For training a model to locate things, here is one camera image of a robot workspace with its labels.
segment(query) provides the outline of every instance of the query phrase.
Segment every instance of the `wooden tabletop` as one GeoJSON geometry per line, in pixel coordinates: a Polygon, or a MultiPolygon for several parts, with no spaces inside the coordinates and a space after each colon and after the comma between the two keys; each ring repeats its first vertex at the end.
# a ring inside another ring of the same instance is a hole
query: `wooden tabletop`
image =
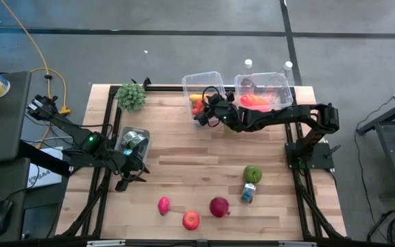
{"type": "MultiPolygon", "coordinates": [[[[110,84],[93,85],[83,124],[103,121],[109,87],[110,84]]],[[[295,91],[299,104],[315,104],[312,87],[299,86],[295,91]]],[[[101,237],[302,239],[294,180],[287,168],[283,147],[284,125],[268,126],[253,133],[226,132],[222,125],[197,127],[190,122],[185,100],[182,92],[148,92],[143,110],[122,114],[120,129],[135,126],[151,132],[152,145],[146,162],[151,173],[142,175],[147,183],[131,183],[127,191],[121,193],[115,191],[119,177],[112,175],[101,237]],[[263,171],[252,204],[240,201],[246,165],[258,165],[263,171]],[[167,196],[171,203],[171,211],[165,216],[161,216],[157,208],[162,196],[167,196]],[[229,216],[211,215],[209,202],[216,196],[229,201],[229,216]],[[195,231],[182,226],[182,216],[188,210],[201,215],[200,226],[195,231]]],[[[111,116],[115,115],[116,105],[115,102],[111,116]]],[[[309,128],[303,126],[303,131],[306,134],[309,128]]],[[[67,230],[84,208],[92,172],[92,168],[82,168],[70,177],[57,234],[67,230]]],[[[331,175],[323,170],[311,173],[319,208],[335,229],[345,235],[331,175]]],[[[309,229],[314,233],[308,206],[306,209],[309,229]]]]}

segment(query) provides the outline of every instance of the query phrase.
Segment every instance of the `bracket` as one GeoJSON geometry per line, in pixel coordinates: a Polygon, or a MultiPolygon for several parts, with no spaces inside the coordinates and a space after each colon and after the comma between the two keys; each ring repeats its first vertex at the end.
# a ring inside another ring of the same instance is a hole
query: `bracket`
{"type": "Polygon", "coordinates": [[[335,168],[328,143],[317,143],[313,148],[312,157],[303,162],[296,152],[296,143],[285,144],[286,159],[289,169],[332,169],[335,168]]]}

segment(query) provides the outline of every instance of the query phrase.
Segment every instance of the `pink fruit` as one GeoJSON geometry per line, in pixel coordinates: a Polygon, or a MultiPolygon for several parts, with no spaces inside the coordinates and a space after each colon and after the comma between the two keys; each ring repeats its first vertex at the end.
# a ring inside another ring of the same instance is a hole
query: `pink fruit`
{"type": "Polygon", "coordinates": [[[167,197],[163,196],[158,202],[158,210],[161,215],[165,215],[170,211],[170,201],[167,197]]]}
{"type": "Polygon", "coordinates": [[[230,205],[225,198],[216,197],[210,202],[210,211],[216,217],[230,215],[230,205]]]}
{"type": "Polygon", "coordinates": [[[196,211],[187,211],[184,216],[182,216],[182,225],[189,231],[197,229],[199,223],[199,213],[196,211]]]}

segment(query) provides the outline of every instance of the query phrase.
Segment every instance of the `gray floor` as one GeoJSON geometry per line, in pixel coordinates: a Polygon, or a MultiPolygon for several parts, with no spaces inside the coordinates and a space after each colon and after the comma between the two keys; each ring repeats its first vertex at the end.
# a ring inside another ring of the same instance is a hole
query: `gray floor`
{"type": "MultiPolygon", "coordinates": [[[[7,2],[30,27],[285,30],[277,0],[7,2]]],[[[395,1],[287,0],[287,6],[294,32],[395,33],[395,1]]],[[[1,3],[0,26],[16,26],[1,3]]],[[[179,84],[184,75],[218,71],[226,84],[232,84],[233,78],[242,72],[246,58],[254,61],[255,72],[278,70],[289,59],[286,38],[279,37],[51,34],[33,37],[49,66],[67,79],[68,107],[73,110],[69,119],[75,123],[83,120],[93,83],[123,83],[130,78],[142,82],[150,77],[157,84],[179,84]]],[[[318,102],[331,102],[339,109],[341,129],[327,138],[332,145],[342,145],[334,160],[348,236],[363,240],[373,223],[363,192],[353,133],[358,121],[395,94],[395,39],[295,38],[294,43],[303,85],[314,87],[318,102]]],[[[42,62],[25,35],[0,34],[0,71],[36,67],[42,67],[42,62]]],[[[57,79],[53,80],[52,92],[62,98],[62,86],[57,79]]],[[[46,94],[46,82],[39,72],[33,77],[30,97],[35,94],[46,94]]],[[[44,131],[41,127],[26,121],[23,138],[32,141],[41,138],[44,131]]],[[[395,187],[395,183],[375,133],[358,137],[358,142],[377,220],[382,213],[395,209],[395,200],[381,202],[377,198],[381,191],[395,187]]],[[[38,236],[43,236],[47,231],[39,232],[38,236]]],[[[373,240],[385,241],[378,233],[373,240]]]]}

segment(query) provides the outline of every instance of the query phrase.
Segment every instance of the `green plant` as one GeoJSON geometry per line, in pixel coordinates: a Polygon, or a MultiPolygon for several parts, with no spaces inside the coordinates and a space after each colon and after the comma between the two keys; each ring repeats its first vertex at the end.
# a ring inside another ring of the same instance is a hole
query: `green plant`
{"type": "Polygon", "coordinates": [[[144,88],[139,84],[123,84],[115,98],[121,110],[136,111],[145,105],[145,96],[144,88]]]}

